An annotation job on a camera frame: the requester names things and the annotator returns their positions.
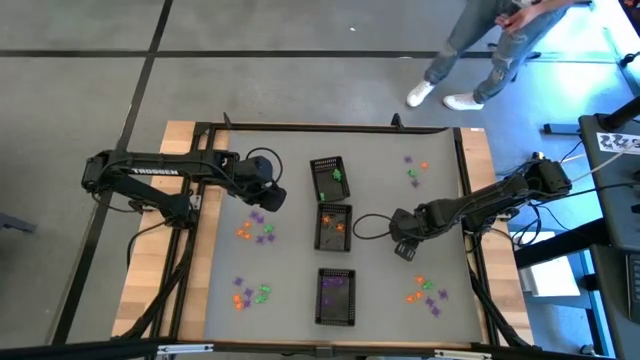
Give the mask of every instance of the wooden plank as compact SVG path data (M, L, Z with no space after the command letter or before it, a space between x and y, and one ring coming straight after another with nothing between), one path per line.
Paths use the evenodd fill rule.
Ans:
M194 122L168 122L160 152L187 152L189 150L194 126ZM495 181L493 163L484 131L482 129L462 129L462 136L472 189L477 190L492 184ZM214 147L216 149L226 149L228 148L228 142L229 133L226 131L218 131ZM152 185L168 193L178 193L180 191L180 184L181 179L176 177L156 176L152 179ZM218 187L208 187L206 189L200 228L196 239L196 249L189 275L185 306L183 308L180 332L178 335L178 338L181 340L204 340L203 334L208 286L213 263L213 252L215 249L215 235L217 234L221 205L220 199L223 195L223 190ZM159 221L161 221L159 214L145 214L140 227L144 228ZM504 225L496 224L496 227L506 231ZM128 330L157 293L162 267L164 266L164 259L167 253L169 236L170 230L163 228L146 236L141 236L138 240L133 252L132 266L125 281L120 308L116 316L113 328L114 335ZM182 251L184 246L184 240L185 236L183 235L180 251ZM507 320L516 328L520 336L532 342L529 321L524 307L524 298L520 291L515 260L508 240L496 234L487 234L483 240L482 248L485 254L491 294L494 301L498 308L503 311L503 315ZM173 295L168 301L167 311L165 311L163 316L162 334L166 334L168 331L168 324L171 319L169 310L172 308L172 303ZM480 304L478 302L477 304L478 314L482 320L481 324L484 325L484 314ZM483 338L486 341L487 335L484 326L482 330ZM294 341L287 343L302 344L305 342ZM434 346L434 343L404 342L334 342L333 344L389 347ZM468 344L438 343L437 346L464 348L468 347Z
M463 128L462 145L467 160L471 190L476 191L495 183L493 161L484 129ZM496 222L493 227L508 232L505 223ZM481 246L491 298L507 321L516 329L518 335L533 344L533 335L511 242L498 233L490 232L483 236ZM502 337L500 340L502 345L507 345Z

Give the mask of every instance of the leg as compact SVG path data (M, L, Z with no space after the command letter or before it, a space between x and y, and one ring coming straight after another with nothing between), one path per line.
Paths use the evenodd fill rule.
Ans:
M566 8L558 9L538 16L512 34L502 32L498 48L491 59L493 70L473 92L475 102L484 104L504 89L538 40L558 23L565 13Z
M449 75L460 55L495 26L498 13L497 0L468 0L444 49L425 71L424 80L435 85Z

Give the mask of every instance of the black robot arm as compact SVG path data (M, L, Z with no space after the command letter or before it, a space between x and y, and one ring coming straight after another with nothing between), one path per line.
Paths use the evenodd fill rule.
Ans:
M411 261L420 242L441 235L462 222L468 233L486 232L496 217L531 200L552 200L571 190L560 163L532 160L514 174L458 199L438 199L420 204L413 213L397 209L389 223L398 243L395 253Z
M82 187L92 194L115 191L134 209L156 208L168 225L186 229L195 222L188 195L166 194L131 175L183 176L219 185L249 205L277 211L286 191L273 181L271 162L262 156L240 160L234 152L197 150L182 155L103 151L87 160Z

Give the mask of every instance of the shoe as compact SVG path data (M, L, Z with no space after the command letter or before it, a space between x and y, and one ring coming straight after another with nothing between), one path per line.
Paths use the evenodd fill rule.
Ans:
M482 110L484 107L473 99L473 93L445 96L442 102L451 110Z
M431 85L431 83L429 83L428 81L424 81L424 80L420 81L420 84L418 84L418 86L413 88L413 90L411 90L409 95L407 95L407 105L411 107L416 107L422 104L422 101L424 101L424 98L427 97L427 95L429 95L429 93L431 92L431 90L433 90L434 87L435 85Z

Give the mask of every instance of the white paper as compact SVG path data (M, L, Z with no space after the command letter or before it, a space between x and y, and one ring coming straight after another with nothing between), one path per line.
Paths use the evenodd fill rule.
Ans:
M630 134L596 133L600 151L621 152L629 145L635 144L626 154L640 155L640 136Z

